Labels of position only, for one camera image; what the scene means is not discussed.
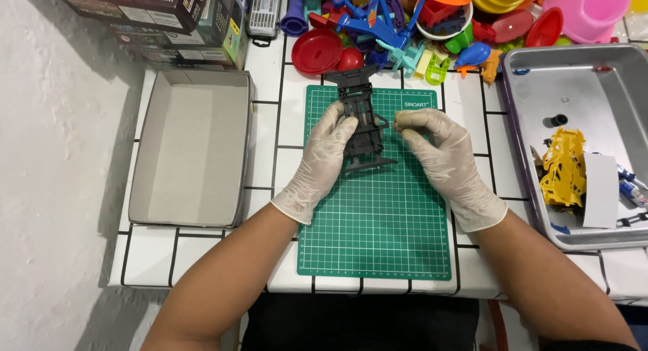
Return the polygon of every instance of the green cutting mat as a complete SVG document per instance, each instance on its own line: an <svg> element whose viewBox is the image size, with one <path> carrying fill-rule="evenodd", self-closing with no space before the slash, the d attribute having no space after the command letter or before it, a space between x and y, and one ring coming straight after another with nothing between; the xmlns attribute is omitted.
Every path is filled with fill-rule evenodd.
<svg viewBox="0 0 648 351"><path fill-rule="evenodd" d="M335 86L308 86L304 142L337 96ZM390 122L395 110L437 108L432 90L374 88L371 102ZM383 156L399 163L340 175L299 231L298 274L452 278L445 201L398 133L385 130L383 144Z"/></svg>

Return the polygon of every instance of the stacked boxes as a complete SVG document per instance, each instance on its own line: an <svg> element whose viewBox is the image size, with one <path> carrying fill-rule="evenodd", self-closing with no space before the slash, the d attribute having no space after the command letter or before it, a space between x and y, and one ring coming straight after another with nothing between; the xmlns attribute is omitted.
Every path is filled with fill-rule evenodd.
<svg viewBox="0 0 648 351"><path fill-rule="evenodd" d="M64 0L158 68L242 70L247 0Z"/></svg>

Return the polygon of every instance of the white wall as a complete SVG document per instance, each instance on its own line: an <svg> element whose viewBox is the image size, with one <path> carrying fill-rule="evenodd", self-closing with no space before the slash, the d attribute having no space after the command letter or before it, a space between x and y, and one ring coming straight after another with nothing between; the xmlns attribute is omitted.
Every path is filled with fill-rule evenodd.
<svg viewBox="0 0 648 351"><path fill-rule="evenodd" d="M137 348L165 292L102 286L143 67L61 0L2 1L0 350Z"/></svg>

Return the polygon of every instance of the toy pile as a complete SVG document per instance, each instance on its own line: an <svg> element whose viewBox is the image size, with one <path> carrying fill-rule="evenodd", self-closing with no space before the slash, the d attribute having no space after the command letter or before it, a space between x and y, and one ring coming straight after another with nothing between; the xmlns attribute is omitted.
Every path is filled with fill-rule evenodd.
<svg viewBox="0 0 648 351"><path fill-rule="evenodd" d="M418 0L409 16L401 0L290 0L280 26L299 37L292 61L303 74L391 65L405 78L438 85L456 59L453 68L463 76L481 68L492 84L500 55L511 49L618 42L611 35L628 6L630 0Z"/></svg>

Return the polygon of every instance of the white glove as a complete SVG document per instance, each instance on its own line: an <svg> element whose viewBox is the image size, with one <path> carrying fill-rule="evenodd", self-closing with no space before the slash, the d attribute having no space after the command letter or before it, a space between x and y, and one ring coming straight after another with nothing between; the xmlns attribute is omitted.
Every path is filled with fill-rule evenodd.
<svg viewBox="0 0 648 351"><path fill-rule="evenodd" d="M297 222L311 223L313 209L338 179L344 147L358 126L358 118L355 117L349 117L338 124L343 113L344 105L340 101L328 106L318 124L310 130L295 176L270 201Z"/></svg>
<svg viewBox="0 0 648 351"><path fill-rule="evenodd" d="M426 108L396 112L394 129L401 132L434 189L450 202L464 232L483 230L504 219L508 205L477 173L470 134L465 128L445 113Z"/></svg>

